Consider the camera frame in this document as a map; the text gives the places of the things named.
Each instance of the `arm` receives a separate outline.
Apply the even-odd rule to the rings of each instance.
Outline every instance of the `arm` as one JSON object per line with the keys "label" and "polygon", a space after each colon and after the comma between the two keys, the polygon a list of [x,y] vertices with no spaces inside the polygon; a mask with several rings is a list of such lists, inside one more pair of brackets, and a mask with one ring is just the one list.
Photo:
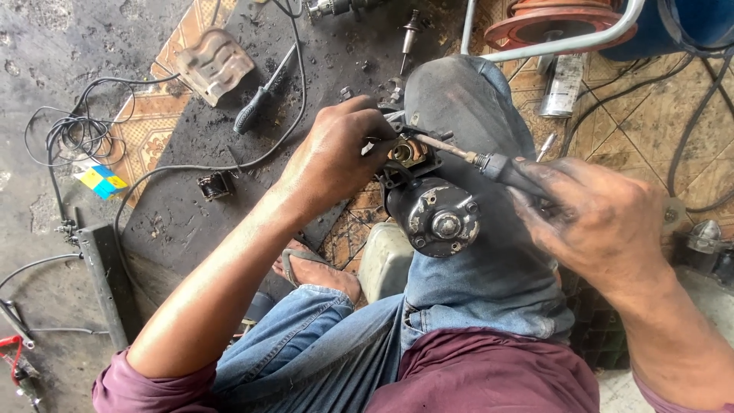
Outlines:
{"label": "arm", "polygon": [[363,157],[368,136],[395,137],[373,99],[320,111],[278,182],[145,325],[127,353],[130,366],[147,378],[168,378],[217,360],[293,235],[354,195],[384,163],[391,143],[379,142]]}
{"label": "arm", "polygon": [[734,403],[734,350],[706,320],[663,258],[663,194],[604,167],[564,158],[518,168],[550,194],[541,215],[509,188],[533,241],[584,277],[620,313],[632,366],[658,396],[690,409]]}

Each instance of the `dirty hand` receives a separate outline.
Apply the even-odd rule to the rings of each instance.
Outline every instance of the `dirty hand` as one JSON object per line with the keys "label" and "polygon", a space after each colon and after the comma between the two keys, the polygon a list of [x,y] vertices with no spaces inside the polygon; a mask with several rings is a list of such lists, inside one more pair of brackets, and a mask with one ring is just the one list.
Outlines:
{"label": "dirty hand", "polygon": [[655,288],[670,276],[660,248],[661,190],[575,158],[516,165],[559,206],[544,218],[527,194],[508,188],[535,244],[607,299]]}
{"label": "dirty hand", "polygon": [[[362,156],[366,137],[381,141]],[[325,107],[278,184],[297,193],[307,213],[318,215],[364,187],[387,160],[395,138],[373,98],[358,96]]]}

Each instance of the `maroon shirt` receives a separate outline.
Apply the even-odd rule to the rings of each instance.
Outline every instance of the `maroon shirt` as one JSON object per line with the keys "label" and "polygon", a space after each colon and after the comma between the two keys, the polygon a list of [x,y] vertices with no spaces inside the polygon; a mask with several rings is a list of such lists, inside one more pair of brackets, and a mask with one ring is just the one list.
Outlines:
{"label": "maroon shirt", "polygon": [[[98,412],[212,413],[215,363],[180,378],[149,379],[133,370],[127,351],[112,357],[92,387]],[[642,382],[660,413],[693,413],[664,401]],[[598,412],[592,371],[568,347],[490,328],[456,328],[423,335],[400,361],[399,381],[380,387],[366,411]],[[727,404],[725,412],[734,413]]]}

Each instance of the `plastic container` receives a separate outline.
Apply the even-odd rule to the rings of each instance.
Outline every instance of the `plastic container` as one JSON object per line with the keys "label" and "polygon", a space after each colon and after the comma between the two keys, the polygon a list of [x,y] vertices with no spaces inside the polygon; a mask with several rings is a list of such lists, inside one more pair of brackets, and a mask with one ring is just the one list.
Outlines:
{"label": "plastic container", "polygon": [[[734,42],[734,0],[671,0],[683,29],[699,44],[718,48]],[[625,0],[621,10],[627,7]],[[637,19],[637,33],[629,41],[599,53],[626,62],[682,51],[668,34],[658,12],[658,0],[646,0]]]}

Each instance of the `blue jeans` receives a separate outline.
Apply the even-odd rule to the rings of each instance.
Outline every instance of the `blue jeans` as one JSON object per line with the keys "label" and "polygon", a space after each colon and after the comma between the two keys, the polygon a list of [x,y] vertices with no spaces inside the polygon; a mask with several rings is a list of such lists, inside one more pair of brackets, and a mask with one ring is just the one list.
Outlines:
{"label": "blue jeans", "polygon": [[[405,99],[408,118],[454,131],[460,148],[534,158],[532,136],[491,62],[452,56],[422,65]],[[440,328],[567,338],[573,315],[504,188],[459,159],[443,160],[437,175],[479,199],[475,243],[449,258],[415,254],[404,294],[357,312],[341,291],[302,285],[222,355],[214,383],[222,411],[361,412],[377,387],[397,380],[405,350]]]}

